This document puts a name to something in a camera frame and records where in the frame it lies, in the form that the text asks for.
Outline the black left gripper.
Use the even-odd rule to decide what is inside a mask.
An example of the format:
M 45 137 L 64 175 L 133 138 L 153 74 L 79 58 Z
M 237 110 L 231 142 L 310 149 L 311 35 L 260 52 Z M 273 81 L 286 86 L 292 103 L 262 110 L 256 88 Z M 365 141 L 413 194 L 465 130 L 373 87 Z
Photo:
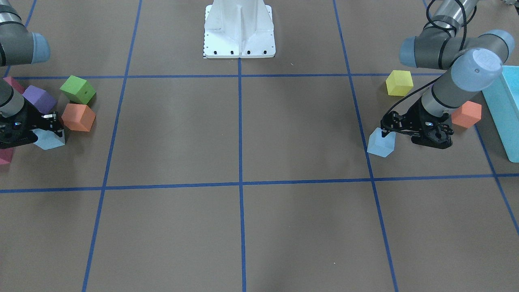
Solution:
M 401 133 L 409 135 L 414 144 L 432 148 L 445 149 L 453 145 L 452 119 L 449 113 L 440 117 L 429 114 L 420 100 L 416 101 L 406 112 L 400 115 L 397 111 L 387 112 L 381 119 L 381 137 Z

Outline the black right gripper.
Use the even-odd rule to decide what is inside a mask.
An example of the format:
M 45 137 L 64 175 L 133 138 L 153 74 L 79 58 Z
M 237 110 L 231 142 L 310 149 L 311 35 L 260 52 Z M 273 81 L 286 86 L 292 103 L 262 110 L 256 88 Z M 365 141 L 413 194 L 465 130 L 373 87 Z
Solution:
M 35 129 L 50 131 L 59 138 L 64 137 L 64 126 L 59 120 L 58 112 L 44 115 L 28 101 L 24 101 L 17 114 L 9 118 L 2 116 L 0 125 L 0 148 L 14 148 L 37 142 L 38 137 L 33 133 Z

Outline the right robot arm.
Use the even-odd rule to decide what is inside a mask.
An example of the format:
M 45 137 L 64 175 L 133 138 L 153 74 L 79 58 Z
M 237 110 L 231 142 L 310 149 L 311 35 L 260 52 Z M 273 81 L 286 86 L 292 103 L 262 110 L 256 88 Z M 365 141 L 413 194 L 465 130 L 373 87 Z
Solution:
M 49 60 L 45 37 L 30 32 L 7 0 L 1 2 L 1 66 Z M 65 143 L 64 127 L 54 107 L 57 100 L 45 90 L 21 90 L 15 81 L 1 78 L 1 148 L 36 144 L 45 150 Z

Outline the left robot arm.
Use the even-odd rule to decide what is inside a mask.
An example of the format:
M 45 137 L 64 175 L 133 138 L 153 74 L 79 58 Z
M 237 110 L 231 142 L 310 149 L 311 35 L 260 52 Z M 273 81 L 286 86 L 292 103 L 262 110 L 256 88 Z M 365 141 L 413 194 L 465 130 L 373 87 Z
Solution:
M 405 114 L 390 108 L 380 122 L 380 136 L 409 135 L 414 144 L 445 149 L 452 146 L 452 114 L 502 73 L 515 41 L 507 31 L 491 30 L 468 38 L 466 27 L 476 0 L 445 0 L 430 15 L 420 35 L 407 38 L 400 62 L 444 73 L 423 87 L 421 97 Z

